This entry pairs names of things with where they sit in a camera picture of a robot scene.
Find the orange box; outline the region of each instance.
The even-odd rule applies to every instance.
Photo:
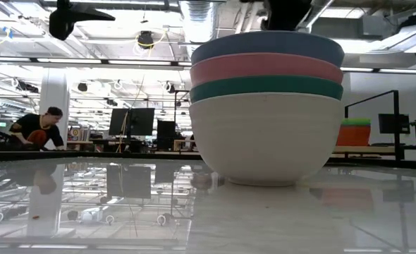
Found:
[[[368,146],[371,126],[347,126],[340,127],[338,146]]]

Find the pink bowl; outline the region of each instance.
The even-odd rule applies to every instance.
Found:
[[[245,53],[213,57],[190,71],[192,87],[206,82],[254,75],[306,75],[341,84],[343,72],[335,65],[306,56],[279,53]]]

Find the white bowl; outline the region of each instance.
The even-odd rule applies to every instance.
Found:
[[[287,186],[316,173],[334,150],[341,102],[295,93],[213,97],[190,107],[203,160],[230,181]]]

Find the bowl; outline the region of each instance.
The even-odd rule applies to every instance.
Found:
[[[191,56],[193,65],[216,56],[242,53],[282,53],[308,56],[341,67],[344,51],[325,37],[302,32],[262,31],[229,35],[198,47]]]
[[[326,163],[343,110],[330,97],[268,92],[202,100],[190,117],[212,170],[234,183],[289,186]]]
[[[192,103],[196,103],[218,96],[257,92],[294,92],[341,100],[343,87],[331,80],[307,76],[252,76],[216,80],[198,85],[191,89],[190,99]]]
[[[195,64],[190,74],[192,87],[215,80],[255,75],[305,75],[332,80],[338,84],[343,81],[341,69],[329,62],[278,53],[217,56]]]

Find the green lid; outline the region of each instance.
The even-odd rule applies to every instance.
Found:
[[[343,87],[331,80],[297,75],[263,75],[216,80],[194,87],[191,102],[253,92],[294,92],[341,99]]]
[[[371,119],[343,119],[341,125],[368,126],[371,125]]]

